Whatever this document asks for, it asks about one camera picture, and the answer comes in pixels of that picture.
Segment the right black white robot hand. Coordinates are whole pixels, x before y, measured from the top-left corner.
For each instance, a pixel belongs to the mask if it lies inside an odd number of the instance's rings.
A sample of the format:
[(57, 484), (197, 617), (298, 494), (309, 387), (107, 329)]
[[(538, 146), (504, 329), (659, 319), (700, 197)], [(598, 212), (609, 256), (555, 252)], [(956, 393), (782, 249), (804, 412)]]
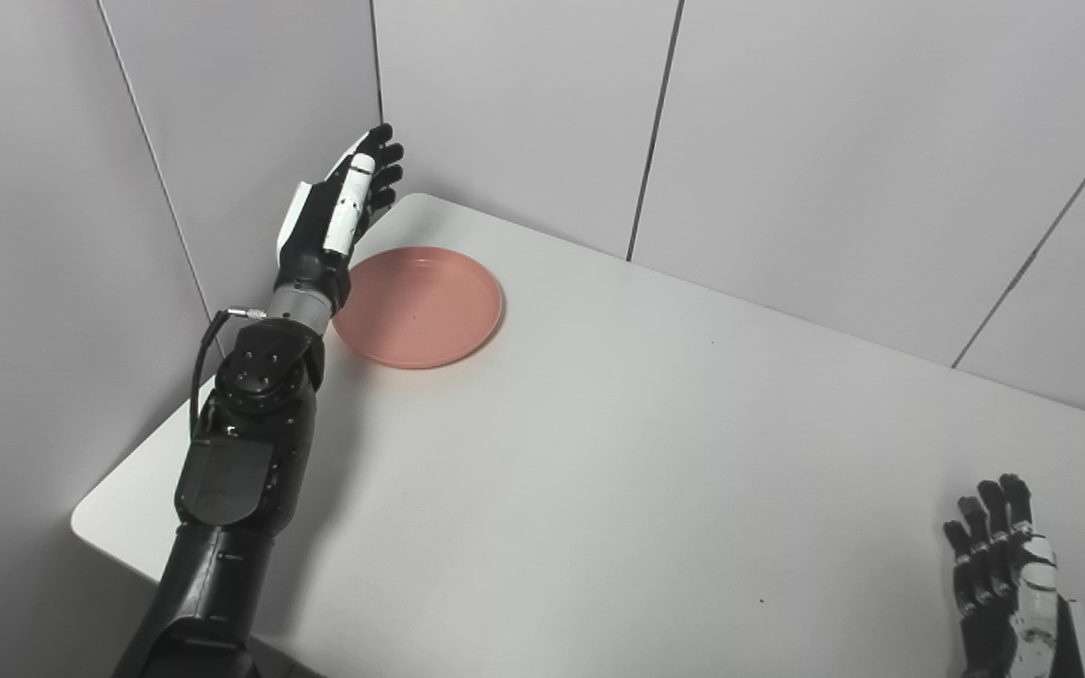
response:
[(1085, 621), (1016, 474), (983, 479), (943, 524), (963, 677), (1085, 677)]

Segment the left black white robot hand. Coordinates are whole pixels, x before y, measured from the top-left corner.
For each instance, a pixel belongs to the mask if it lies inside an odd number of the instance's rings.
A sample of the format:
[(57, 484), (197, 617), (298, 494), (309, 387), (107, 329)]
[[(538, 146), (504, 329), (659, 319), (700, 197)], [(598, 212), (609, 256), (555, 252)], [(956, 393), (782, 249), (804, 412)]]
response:
[(348, 299), (353, 250), (397, 199), (405, 150), (383, 121), (344, 151), (322, 180), (299, 182), (277, 236), (275, 291), (323, 300), (328, 317)]

